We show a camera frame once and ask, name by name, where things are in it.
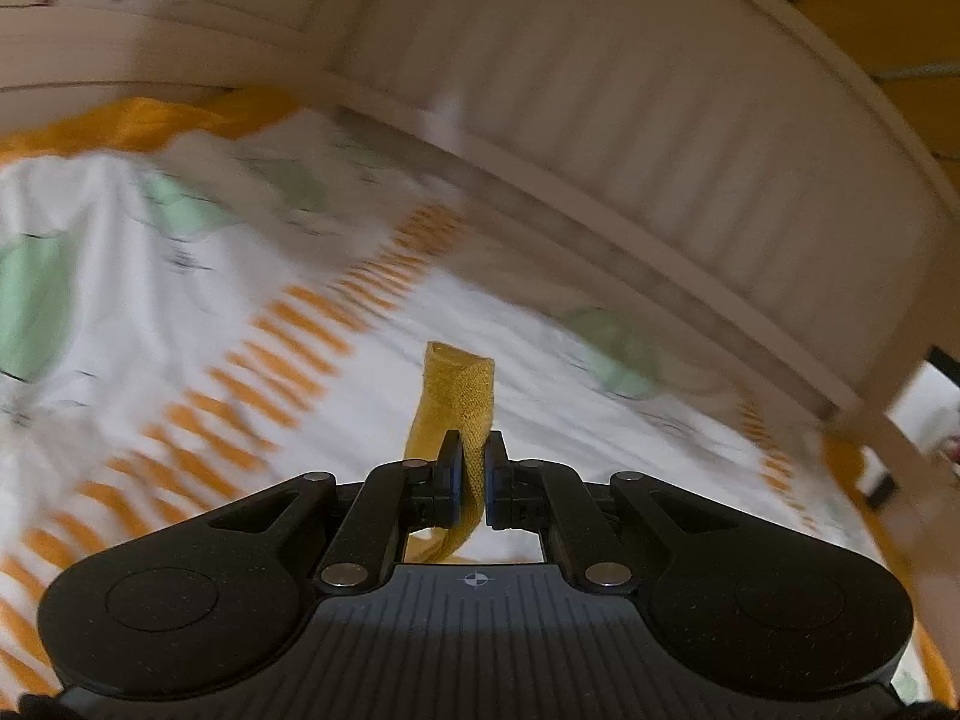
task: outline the mattress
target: mattress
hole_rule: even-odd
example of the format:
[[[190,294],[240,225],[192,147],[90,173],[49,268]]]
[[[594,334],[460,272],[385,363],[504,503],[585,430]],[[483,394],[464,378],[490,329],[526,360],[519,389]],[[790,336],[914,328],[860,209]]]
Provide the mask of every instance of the mattress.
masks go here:
[[[749,391],[316,112],[138,100],[0,159],[5,703],[56,690],[35,610],[72,562],[307,471],[350,482],[400,459],[428,341],[496,362],[514,458],[594,482],[642,470],[880,559]],[[540,558],[531,533],[483,526],[455,555]],[[895,685],[929,696],[912,647]]]

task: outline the orange stripe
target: orange stripe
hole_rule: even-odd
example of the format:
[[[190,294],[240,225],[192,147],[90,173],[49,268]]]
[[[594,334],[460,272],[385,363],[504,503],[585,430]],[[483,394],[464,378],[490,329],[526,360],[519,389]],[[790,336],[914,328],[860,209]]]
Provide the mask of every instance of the orange stripe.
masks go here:
[[[370,303],[373,303],[374,306],[378,308],[386,309],[387,311],[392,311],[395,308],[398,308],[397,303],[390,303],[389,300],[384,300],[383,298],[378,298],[366,287],[361,287],[359,284],[354,284],[352,281],[347,281],[347,279],[338,279],[337,284],[343,287],[345,290],[350,290],[354,295],[357,295],[359,298],[368,300]]]
[[[445,226],[457,226],[460,224],[460,216],[454,213],[445,205],[431,203],[421,205],[410,215],[413,223],[421,224],[441,224]]]
[[[140,483],[145,490],[147,490],[148,495],[150,495],[150,500],[157,513],[164,519],[168,525],[176,525],[178,522],[183,522],[187,518],[185,512],[181,512],[176,506],[172,503],[168,503],[157,495],[154,495],[152,490],[152,485],[144,479],[140,473],[133,467],[133,464],[128,463],[126,460],[120,458],[113,458],[109,463],[107,463],[112,469],[122,471],[128,476],[133,477],[137,480],[137,483]]]
[[[53,519],[64,531],[70,533],[70,538],[73,538],[73,541],[80,544],[83,552],[86,552],[88,555],[103,552],[104,549],[107,549],[107,544],[104,543],[104,540],[100,538],[98,533],[85,522],[80,522],[73,514],[57,512],[54,514]]]
[[[186,399],[195,409],[200,409],[202,412],[212,413],[214,416],[224,420],[224,422],[237,431],[237,433],[243,433],[245,436],[249,436],[252,440],[257,442],[264,451],[272,452],[278,448],[275,443],[268,442],[266,439],[256,435],[256,430],[244,422],[244,420],[240,418],[240,415],[237,413],[236,409],[234,409],[229,403],[224,403],[222,400],[217,400],[216,398],[201,394],[193,389],[188,389],[186,391]]]
[[[43,560],[56,565],[60,570],[66,570],[80,558],[72,547],[38,528],[30,528],[24,533],[21,541]]]
[[[267,351],[263,346],[258,346],[258,344],[252,341],[244,341],[243,344],[262,365],[270,368],[277,376],[282,376],[288,382],[292,382],[306,392],[306,394],[317,396],[323,394],[325,391],[322,386],[299,372],[294,365],[291,365],[280,357],[280,355]]]
[[[349,327],[350,330],[362,333],[364,330],[370,328],[363,319],[357,317],[357,315],[350,312],[349,309],[338,305],[333,300],[324,298],[323,295],[317,295],[315,292],[312,292],[312,290],[307,290],[304,287],[291,286],[287,287],[284,291],[287,295],[290,295],[291,298],[302,300],[304,303],[313,306],[328,319],[333,319],[333,322],[339,322],[339,324]]]
[[[763,480],[778,493],[786,493],[786,491],[790,488],[788,483],[779,480],[776,478],[776,476],[771,476],[768,473],[762,473],[760,476],[762,476]]]
[[[406,287],[392,283],[390,280],[383,277],[376,277],[368,272],[363,272],[359,268],[351,268],[347,271],[347,276],[354,278],[357,281],[362,281],[364,284],[367,284],[373,287],[376,290],[383,290],[383,292],[388,295],[393,295],[395,298],[403,298],[407,292]]]
[[[360,300],[360,298],[357,298],[356,295],[352,295],[343,287],[337,287],[336,285],[334,285],[330,289],[334,290],[343,300],[346,300],[347,303],[349,303],[350,305],[356,306],[361,311],[366,311],[368,314],[373,314],[378,319],[386,319],[384,314],[381,314],[381,312],[379,312],[378,309],[376,309],[376,307],[368,305],[367,303],[364,303],[362,300]]]
[[[339,370],[337,370],[337,368],[333,367],[333,365],[330,365],[330,363],[327,362],[326,360],[323,360],[322,358],[318,357],[316,354],[310,351],[310,349],[308,349],[303,343],[301,343],[300,341],[298,341],[296,338],[289,335],[288,333],[283,332],[280,329],[280,327],[277,327],[275,324],[270,322],[270,319],[261,317],[256,322],[253,322],[253,326],[259,330],[262,330],[264,333],[269,333],[270,335],[274,336],[274,338],[276,338],[277,341],[280,341],[284,346],[286,346],[295,354],[299,354],[299,356],[303,357],[304,360],[306,360],[306,362],[309,362],[310,365],[313,365],[313,367],[315,367],[315,369],[318,370],[320,373],[326,373],[331,376],[336,376],[340,373]]]
[[[46,587],[42,581],[24,568],[23,564],[16,557],[7,555],[3,560],[0,560],[0,571],[3,571],[3,573],[13,579],[13,581],[18,581],[18,583],[23,586],[23,589],[27,591],[27,595],[34,599],[34,601],[40,600],[40,596],[43,595]]]
[[[23,685],[27,693],[48,696],[57,693],[56,688],[50,685],[45,678],[3,648],[0,648],[0,661],[3,661],[4,666],[7,666],[7,669],[13,674],[13,678]]]
[[[189,406],[183,406],[181,404],[168,406],[167,419],[176,425],[176,427],[200,436],[220,457],[228,463],[234,464],[234,466],[237,466],[239,469],[253,471],[262,469],[264,466],[263,461],[258,458],[258,456],[251,455],[250,452],[234,446],[228,440],[203,427],[203,423],[200,422],[194,410],[189,408]]]
[[[256,376],[267,388],[275,391],[280,397],[286,398],[290,403],[292,403],[296,408],[300,410],[308,410],[310,407],[304,401],[301,396],[297,395],[289,386],[286,386],[283,382],[279,382],[276,379],[268,376],[258,367],[253,365],[246,357],[242,354],[237,354],[236,352],[227,352],[227,362],[231,365],[236,365],[237,367],[242,367],[244,370],[248,370],[254,376]]]
[[[451,247],[460,234],[460,225],[456,221],[426,220],[421,225],[422,229],[437,238],[444,248]]]
[[[416,234],[413,234],[408,230],[403,233],[397,233],[391,240],[401,248],[406,248],[410,251],[421,251],[431,256],[443,254],[446,247],[436,240],[434,234],[427,234],[425,231],[416,231]]]
[[[99,482],[83,482],[77,488],[77,491],[80,495],[100,501],[116,514],[120,524],[131,538],[146,536],[147,533],[150,533],[150,528],[140,519],[140,515],[133,510],[133,506],[130,505],[130,501],[127,500],[122,490],[117,490],[117,488]]]
[[[50,659],[40,644],[37,627],[27,622],[27,619],[3,598],[0,598],[0,626],[10,631],[14,641],[34,658],[46,666],[50,665]]]
[[[791,479],[793,478],[793,470],[790,466],[786,466],[786,464],[784,464],[782,461],[778,461],[772,457],[765,457],[763,459],[763,464],[771,471],[784,474],[784,476],[787,476]]]
[[[746,419],[743,420],[743,424],[744,424],[744,426],[745,426],[748,430],[754,431],[754,432],[757,433],[757,435],[759,435],[759,436],[766,436],[766,435],[768,435],[768,434],[767,434],[767,426],[760,420],[759,417],[757,417],[757,418],[746,418]]]
[[[235,485],[229,483],[220,474],[208,466],[200,455],[191,452],[189,449],[179,446],[176,442],[170,440],[166,431],[160,425],[150,425],[144,435],[150,439],[162,443],[170,450],[173,455],[174,464],[184,473],[190,474],[202,485],[206,485],[210,490],[219,493],[227,500],[232,500],[240,496],[240,490]]]
[[[434,253],[432,248],[435,245],[446,244],[452,238],[455,230],[450,224],[443,223],[440,220],[432,220],[426,217],[414,217],[405,221],[397,228],[397,234],[414,239],[417,245],[427,245],[430,248],[424,251],[427,254]]]
[[[183,522],[184,519],[188,519],[186,512],[181,512],[169,501],[165,501],[163,498],[154,498],[152,501],[154,501],[154,506],[157,507],[157,512],[168,525],[176,525]]]
[[[181,481],[176,478],[176,471],[171,469],[170,466],[165,466],[165,464],[162,464],[160,461],[154,460],[146,455],[137,454],[136,459],[140,461],[144,473],[150,477],[150,481],[157,485],[157,487],[162,488],[162,490],[169,490],[170,493],[179,495],[181,498],[186,498],[186,500],[190,501],[190,503],[203,512],[208,512],[213,508],[212,504],[200,498],[197,493],[187,488],[186,485],[183,485]]]
[[[352,351],[349,343],[341,341],[328,329],[323,327],[323,325],[317,324],[317,322],[309,319],[309,317],[304,317],[303,314],[291,306],[288,306],[286,303],[275,300],[270,304],[269,309],[285,322],[289,322],[294,327],[299,327],[299,329],[316,336],[338,354],[349,354],[350,351]]]
[[[412,257],[409,254],[401,254],[399,251],[383,248],[376,255],[376,261],[381,265],[397,266],[413,271],[417,276],[423,276],[426,272],[427,262],[422,257]]]
[[[754,444],[760,447],[760,449],[762,449],[764,452],[779,451],[779,448],[776,446],[776,442],[774,442],[774,440],[767,435],[757,436],[754,440]]]
[[[253,389],[252,386],[244,384],[242,381],[237,381],[218,367],[208,367],[206,372],[208,372],[214,381],[218,381],[225,386],[233,397],[246,403],[252,409],[258,410],[258,412],[262,413],[266,418],[274,420],[278,425],[283,425],[283,427],[294,427],[296,425],[296,420],[289,415],[289,413],[286,413],[285,410],[279,406],[272,404],[267,398]]]
[[[363,265],[369,268],[371,271],[377,271],[378,274],[383,274],[387,278],[405,285],[405,287],[413,287],[422,276],[422,271],[413,271],[412,274],[405,274],[403,271],[398,271],[396,268],[390,268],[390,266],[386,266],[376,260],[364,260]]]

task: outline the green pattern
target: green pattern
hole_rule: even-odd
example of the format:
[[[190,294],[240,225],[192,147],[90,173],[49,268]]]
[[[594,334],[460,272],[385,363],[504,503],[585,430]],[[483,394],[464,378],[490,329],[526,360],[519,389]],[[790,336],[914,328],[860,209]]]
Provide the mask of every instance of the green pattern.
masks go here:
[[[386,167],[390,167],[390,162],[383,154],[374,151],[372,148],[367,148],[363,143],[355,141],[347,135],[342,135],[334,141],[333,146],[342,151],[344,157],[357,167],[367,167],[372,170],[384,170]]]
[[[601,308],[583,308],[560,322],[586,346],[579,360],[606,391],[637,400],[659,387],[656,353],[624,319]]]
[[[222,205],[163,173],[146,178],[144,194],[154,222],[170,238],[188,241],[237,223],[236,216]]]
[[[248,167],[274,185],[294,211],[322,214],[326,189],[299,162],[292,159],[247,159]]]
[[[909,671],[901,671],[896,675],[893,688],[904,704],[914,704],[920,699],[920,685]]]
[[[0,372],[35,381],[62,351],[72,269],[66,233],[18,235],[0,247]]]

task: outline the crosshair marking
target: crosshair marking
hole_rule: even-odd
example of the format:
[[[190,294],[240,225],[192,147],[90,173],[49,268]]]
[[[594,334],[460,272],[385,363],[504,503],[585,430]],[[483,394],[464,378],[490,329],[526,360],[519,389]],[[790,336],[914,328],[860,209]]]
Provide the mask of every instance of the crosshair marking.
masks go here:
[[[488,581],[491,581],[491,578],[486,574],[482,574],[479,571],[474,571],[472,574],[467,574],[462,579],[464,584],[469,584],[471,587],[479,587],[486,584]]]

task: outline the orange blanket edge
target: orange blanket edge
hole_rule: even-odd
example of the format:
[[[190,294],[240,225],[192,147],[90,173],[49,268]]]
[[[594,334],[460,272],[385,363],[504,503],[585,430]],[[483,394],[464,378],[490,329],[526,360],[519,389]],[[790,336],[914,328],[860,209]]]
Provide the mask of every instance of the orange blanket edge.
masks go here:
[[[234,140],[298,108],[291,95],[265,86],[227,92],[197,105],[126,98],[0,138],[0,167],[27,157],[72,156],[94,148],[156,151],[175,135],[194,129]]]

